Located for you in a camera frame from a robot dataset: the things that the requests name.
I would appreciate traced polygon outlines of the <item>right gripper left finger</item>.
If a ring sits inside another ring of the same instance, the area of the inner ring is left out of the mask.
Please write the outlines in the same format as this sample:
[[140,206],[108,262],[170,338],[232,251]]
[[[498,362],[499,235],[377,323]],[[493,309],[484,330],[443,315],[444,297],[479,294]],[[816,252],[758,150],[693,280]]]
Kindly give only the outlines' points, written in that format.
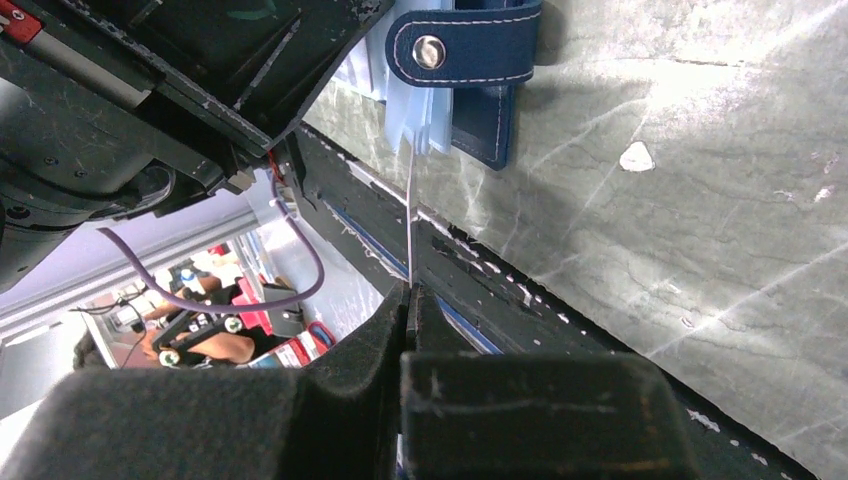
[[88,368],[43,400],[5,479],[390,479],[410,288],[302,368]]

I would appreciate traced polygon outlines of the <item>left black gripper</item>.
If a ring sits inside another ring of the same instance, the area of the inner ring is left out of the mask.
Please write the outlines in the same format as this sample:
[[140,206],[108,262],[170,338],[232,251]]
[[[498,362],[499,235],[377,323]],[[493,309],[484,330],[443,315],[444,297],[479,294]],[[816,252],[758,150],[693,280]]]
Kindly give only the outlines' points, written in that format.
[[249,185],[391,1],[5,1],[1,288],[91,221]]

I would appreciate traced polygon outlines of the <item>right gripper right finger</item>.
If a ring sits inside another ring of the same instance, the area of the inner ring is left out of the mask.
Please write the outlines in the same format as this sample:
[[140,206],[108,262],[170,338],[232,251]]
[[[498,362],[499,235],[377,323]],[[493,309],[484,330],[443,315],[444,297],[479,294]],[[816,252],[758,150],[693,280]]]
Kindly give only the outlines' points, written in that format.
[[449,346],[415,287],[400,359],[401,458],[410,479],[695,479],[669,383],[633,354],[480,354]]

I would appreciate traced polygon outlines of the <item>navy blue card holder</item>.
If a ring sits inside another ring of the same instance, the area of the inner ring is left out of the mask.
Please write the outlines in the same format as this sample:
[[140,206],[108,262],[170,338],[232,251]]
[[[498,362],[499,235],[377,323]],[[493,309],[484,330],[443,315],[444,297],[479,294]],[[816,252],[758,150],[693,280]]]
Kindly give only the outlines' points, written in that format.
[[385,105],[393,149],[458,148],[499,171],[510,158],[516,89],[534,74],[541,16],[539,1],[398,1],[334,79]]

